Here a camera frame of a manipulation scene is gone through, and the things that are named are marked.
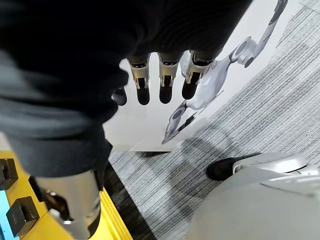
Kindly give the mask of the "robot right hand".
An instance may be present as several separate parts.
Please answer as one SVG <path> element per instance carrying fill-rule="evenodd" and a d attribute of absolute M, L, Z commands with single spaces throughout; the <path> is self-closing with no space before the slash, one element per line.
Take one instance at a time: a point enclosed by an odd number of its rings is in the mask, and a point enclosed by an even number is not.
<path fill-rule="evenodd" d="M 50 214 L 76 240 L 96 232 L 112 145 L 103 124 L 128 82 L 141 104 L 148 63 L 160 61 L 160 100 L 189 50 L 182 96 L 220 54 L 249 0 L 3 0 L 0 3 L 0 130 L 35 178 Z"/>

